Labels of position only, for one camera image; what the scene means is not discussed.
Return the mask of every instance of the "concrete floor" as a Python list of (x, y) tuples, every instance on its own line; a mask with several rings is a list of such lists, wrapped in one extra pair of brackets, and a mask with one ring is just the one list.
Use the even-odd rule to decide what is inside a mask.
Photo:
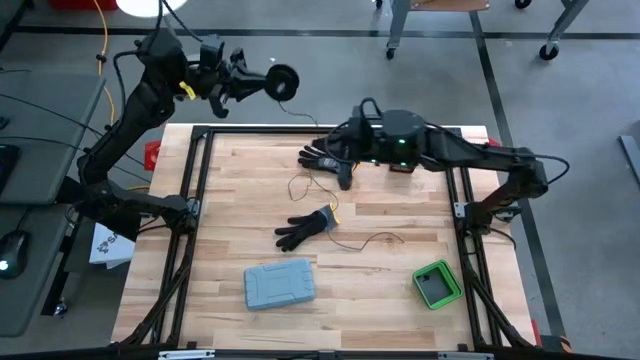
[[(99, 27), (94, 12), (59, 13), (37, 2), (24, 25)], [(592, 0), (569, 32), (640, 32), (634, 0)], [(381, 13), (370, 0), (295, 1), (191, 0), (178, 14), (193, 28), (387, 30), (388, 1)], [(512, 1), (495, 0), (480, 14), (485, 31), (546, 32), (562, 11), (560, 2), (535, 1), (518, 11)], [(111, 27), (152, 27), (153, 21), (119, 12), (107, 16)], [(412, 13), (408, 30), (472, 30), (466, 13)], [(129, 50), (139, 37), (111, 36), (110, 53)], [(245, 49), (251, 68), (272, 63), (292, 65), (299, 73), (292, 111), (308, 112), (321, 123), (339, 123), (365, 96), (384, 108), (406, 108), (446, 125), (484, 125), (499, 138), (496, 118), (474, 39), (405, 38), (389, 62), (385, 38), (376, 37), (225, 37), (227, 49)], [(197, 43), (183, 37), (187, 52)], [(550, 63), (537, 58), (542, 40), (487, 40), (487, 47), (514, 143), (536, 152), (567, 158), (572, 169), (549, 193), (531, 201), (564, 324), (574, 350), (637, 358), (640, 354), (640, 278), (632, 275), (636, 257), (640, 188), (616, 137), (640, 120), (640, 41), (562, 41)], [(5, 68), (94, 73), (102, 37), (94, 35), (15, 34), (0, 54)], [(142, 66), (124, 59), (125, 85), (131, 90)], [(107, 64), (105, 77), (120, 108), (117, 81)], [(230, 103), (225, 122), (304, 123), (283, 113), (266, 95)], [(92, 125), (108, 121), (101, 99)], [(179, 104), (172, 122), (214, 118), (208, 104)], [(131, 154), (142, 157), (142, 144), (159, 139), (161, 129), (145, 134)], [(87, 137), (86, 145), (93, 139)], [(143, 176), (129, 160), (121, 166)], [(559, 171), (549, 163), (548, 173)], [(114, 171), (124, 186), (139, 181)], [(548, 331), (540, 291), (524, 232), (513, 232), (532, 317)], [(74, 306), (64, 320), (34, 317), (27, 333), (0, 339), (0, 354), (99, 346), (108, 343), (125, 271), (89, 272), (70, 286)]]

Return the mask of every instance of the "green tray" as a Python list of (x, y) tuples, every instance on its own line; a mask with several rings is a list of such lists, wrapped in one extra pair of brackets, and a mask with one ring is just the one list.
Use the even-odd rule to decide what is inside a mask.
[(413, 273), (424, 302), (432, 309), (439, 309), (462, 296), (462, 288), (444, 260), (434, 262)]

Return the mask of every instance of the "white paper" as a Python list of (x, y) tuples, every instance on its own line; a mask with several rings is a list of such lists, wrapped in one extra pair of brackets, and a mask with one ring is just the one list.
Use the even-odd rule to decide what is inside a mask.
[(106, 263), (107, 268), (111, 269), (131, 260), (135, 246), (133, 241), (96, 223), (89, 262), (91, 264)]

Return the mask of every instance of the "wooden table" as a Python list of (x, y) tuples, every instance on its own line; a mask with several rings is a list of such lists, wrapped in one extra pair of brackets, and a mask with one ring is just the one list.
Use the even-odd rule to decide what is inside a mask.
[[(192, 125), (185, 124), (166, 127), (151, 194), (179, 192), (191, 129)], [(487, 140), (484, 127), (462, 127), (462, 132), (471, 141)], [(181, 343), (197, 341), (200, 348), (253, 350), (455, 350), (459, 343), (472, 344), (464, 299), (430, 310), (411, 280), (415, 270), (445, 259), (462, 282), (444, 173), (418, 169), (406, 175), (391, 173), (386, 166), (362, 164), (351, 190), (340, 191), (335, 176), (315, 172), (318, 182), (340, 199), (337, 212), (341, 224), (333, 233), (337, 241), (360, 246), (371, 235), (388, 231), (405, 242), (380, 236), (362, 252), (355, 252), (320, 234), (293, 253), (282, 253), (275, 246), (278, 237), (273, 230), (286, 225), (288, 217), (309, 214), (332, 201), (316, 185), (297, 202), (291, 201), (287, 192), (289, 180), (305, 172), (297, 164), (297, 154), (312, 138), (215, 136)], [(198, 171), (196, 166), (192, 189)], [(476, 198), (498, 186), (494, 172), (470, 172)], [(294, 197), (304, 193), (308, 181), (293, 181)], [(114, 341), (129, 335), (155, 302), (169, 235), (161, 229), (138, 239)], [(522, 336), (533, 342), (513, 245), (497, 234), (484, 239), (496, 302)], [(316, 299), (248, 311), (244, 270), (301, 257), (312, 263)], [(172, 309), (170, 305), (165, 335)], [(489, 339), (483, 306), (479, 312), (485, 339)]]

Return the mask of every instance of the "black glove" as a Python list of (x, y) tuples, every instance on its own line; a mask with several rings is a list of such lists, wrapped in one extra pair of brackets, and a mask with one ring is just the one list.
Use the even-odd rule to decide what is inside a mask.
[(275, 231), (276, 235), (285, 235), (276, 242), (276, 246), (283, 252), (293, 251), (306, 238), (327, 228), (331, 230), (338, 224), (330, 205), (314, 211), (311, 215), (289, 218), (287, 222), (294, 226), (278, 228)]
[(298, 155), (300, 155), (298, 162), (306, 169), (323, 170), (337, 174), (340, 189), (349, 190), (353, 180), (353, 164), (341, 163), (332, 159), (324, 151), (324, 144), (320, 141), (314, 140), (313, 145), (318, 147), (304, 146), (304, 150), (298, 153)]

